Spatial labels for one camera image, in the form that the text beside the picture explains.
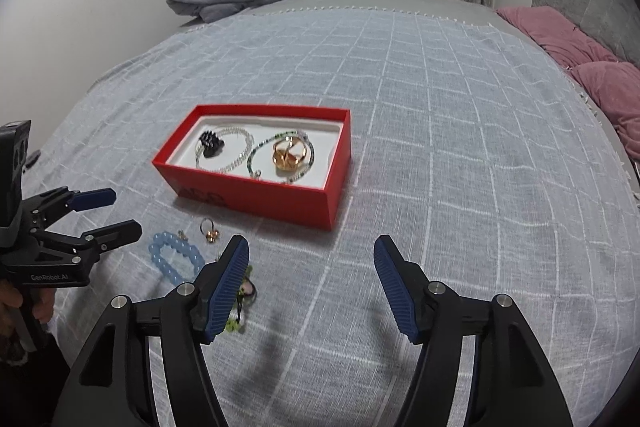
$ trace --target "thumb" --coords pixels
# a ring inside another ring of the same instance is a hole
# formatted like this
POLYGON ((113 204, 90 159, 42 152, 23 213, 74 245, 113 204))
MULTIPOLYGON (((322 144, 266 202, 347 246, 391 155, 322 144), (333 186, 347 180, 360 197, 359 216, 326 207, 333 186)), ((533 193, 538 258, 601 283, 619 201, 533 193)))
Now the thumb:
POLYGON ((22 295, 6 280, 0 281, 0 303, 11 306, 11 308, 22 306, 22 295))

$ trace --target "bracelet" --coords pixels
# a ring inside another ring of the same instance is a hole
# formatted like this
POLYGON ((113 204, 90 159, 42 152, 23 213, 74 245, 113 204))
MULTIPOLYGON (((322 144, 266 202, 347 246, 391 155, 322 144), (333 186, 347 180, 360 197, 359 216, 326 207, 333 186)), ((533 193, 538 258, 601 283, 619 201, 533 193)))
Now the bracelet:
MULTIPOLYGON (((231 172, 233 169, 238 167, 242 162, 244 162, 244 159, 247 157, 247 155, 251 151, 251 147, 254 146, 254 137, 251 134, 249 134, 249 132, 242 129, 241 127, 225 127, 224 129, 220 129, 216 131, 217 136, 227 136, 229 134, 239 134, 241 136, 244 136, 246 147, 244 147, 244 150, 240 153, 238 158, 236 158, 231 163, 229 163, 229 165, 225 165, 224 167, 220 169, 216 169, 211 172, 218 172, 219 174, 227 174, 228 172, 231 172)), ((209 169, 204 169, 203 167, 200 167, 200 157, 202 156, 204 149, 205 149, 204 144, 200 140, 198 140, 198 143, 196 144, 196 150, 195 150, 196 169, 209 170, 209 169)))
POLYGON ((151 261, 158 266, 162 274, 169 279, 172 284, 178 286, 185 282, 180 272, 171 266, 167 260, 162 257, 160 249, 162 247, 171 247, 178 253, 187 257, 191 264, 193 264, 193 278, 195 279, 200 273, 200 270, 204 268, 204 259, 200 255, 198 247, 190 245, 184 239, 181 239, 177 235, 170 232, 156 233, 151 245, 149 245, 149 253, 151 254, 151 261))
POLYGON ((293 182, 298 181, 300 178, 302 178, 302 176, 304 176, 307 172, 309 172, 309 169, 311 169, 312 165, 314 164, 314 160, 316 159, 316 153, 314 151, 314 146, 311 143, 311 141, 309 140, 309 137, 307 136, 306 132, 304 131, 287 131, 287 132, 280 132, 277 134, 274 134, 274 136, 261 141, 260 143, 258 143, 258 145, 254 148, 254 150, 251 151, 251 154, 249 155, 249 158, 247 158, 246 160, 246 168, 249 171, 249 176, 252 177, 252 179, 254 180, 259 180, 260 177, 262 176, 262 171, 257 170, 254 172, 254 168, 253 168, 253 161, 254 161, 254 156, 255 153, 258 152, 258 149, 260 149, 261 147, 264 147, 265 145, 267 145, 270 142, 279 140, 281 138, 286 138, 286 137, 291 137, 291 136, 297 136, 298 138, 300 138, 302 140, 302 142, 304 143, 304 145, 308 148, 309 150, 309 162, 304 164, 300 171, 296 172, 296 174, 290 176, 289 178, 287 178, 285 181, 283 181, 283 184, 290 184, 293 182))

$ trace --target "blue gripper pad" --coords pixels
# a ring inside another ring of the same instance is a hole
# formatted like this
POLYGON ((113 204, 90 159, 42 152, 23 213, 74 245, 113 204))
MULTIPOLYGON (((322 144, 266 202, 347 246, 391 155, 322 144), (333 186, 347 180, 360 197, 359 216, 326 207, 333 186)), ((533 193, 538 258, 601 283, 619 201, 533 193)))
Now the blue gripper pad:
POLYGON ((69 200, 68 206, 71 210, 81 212, 90 208, 109 206, 116 202, 116 193, 112 188, 102 188, 101 190, 90 190, 89 192, 78 192, 69 200))
POLYGON ((424 273, 419 266, 414 263, 408 263, 402 258, 398 248, 396 248, 396 245, 388 235, 381 235, 374 243, 373 263, 376 266, 378 277, 385 291, 386 300, 389 302, 391 311, 396 319, 398 330, 403 335, 406 335, 412 343, 419 343, 420 330, 415 314, 415 298, 419 298, 421 289, 417 289, 418 295, 415 295, 415 291, 410 292, 407 283, 412 287, 415 284, 411 284, 410 280, 405 281, 402 275, 411 275, 410 272, 415 267, 426 280, 424 273))
POLYGON ((249 243, 235 235, 220 259, 206 264, 194 281, 200 295, 192 312, 193 327, 202 332, 204 343, 209 344, 225 329, 248 265, 249 243))

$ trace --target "bedspread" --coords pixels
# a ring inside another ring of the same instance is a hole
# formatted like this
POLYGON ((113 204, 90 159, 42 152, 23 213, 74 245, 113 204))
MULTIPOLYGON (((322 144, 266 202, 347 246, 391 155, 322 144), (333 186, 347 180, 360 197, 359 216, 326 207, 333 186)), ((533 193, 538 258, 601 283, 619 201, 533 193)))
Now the bedspread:
MULTIPOLYGON (((63 352, 74 359, 114 295, 170 290, 146 249, 154 233, 184 229, 207 261, 242 233, 258 299, 244 334, 204 348, 230 425, 392 425, 419 347, 398 333, 373 266, 373 241, 389 233, 459 295, 513 296, 575 425, 588 425, 640 344, 640 235, 620 162, 569 82, 514 36, 416 14, 239 15, 170 37, 105 74, 26 176, 26 196, 115 188, 115 206, 56 230, 123 219, 144 230, 104 256, 90 286, 59 291, 51 326, 63 352), (350 108, 353 160, 335 230, 175 198, 150 160, 198 103, 350 108), (212 216, 223 245, 206 245, 199 216, 212 216)), ((172 425, 158 342, 151 348, 158 413, 172 425)), ((469 339, 451 425, 463 422, 472 349, 469 339)))

